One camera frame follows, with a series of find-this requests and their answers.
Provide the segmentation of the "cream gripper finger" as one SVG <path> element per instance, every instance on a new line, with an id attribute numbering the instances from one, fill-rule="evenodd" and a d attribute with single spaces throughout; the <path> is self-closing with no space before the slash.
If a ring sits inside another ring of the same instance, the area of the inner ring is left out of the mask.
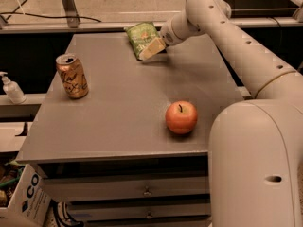
<path id="1" fill-rule="evenodd" d="M 158 54 L 166 48 L 166 44 L 162 38 L 156 37 L 147 44 L 139 54 L 139 59 L 145 61 L 150 57 Z"/>

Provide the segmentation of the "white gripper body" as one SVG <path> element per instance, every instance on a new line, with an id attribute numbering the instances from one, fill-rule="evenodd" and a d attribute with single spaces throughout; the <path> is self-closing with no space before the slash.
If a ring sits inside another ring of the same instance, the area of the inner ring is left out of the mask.
<path id="1" fill-rule="evenodd" d="M 177 45 L 197 33 L 197 27 L 188 20 L 185 10 L 173 15 L 160 29 L 160 36 L 168 46 Z"/>

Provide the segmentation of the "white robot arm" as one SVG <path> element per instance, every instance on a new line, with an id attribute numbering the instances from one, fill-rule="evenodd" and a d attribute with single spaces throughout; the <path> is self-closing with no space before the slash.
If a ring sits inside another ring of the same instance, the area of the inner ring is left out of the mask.
<path id="1" fill-rule="evenodd" d="M 233 24 L 223 0 L 187 0 L 160 35 L 208 35 L 251 97 L 215 119 L 208 147 L 212 227 L 302 227 L 303 76 Z"/>

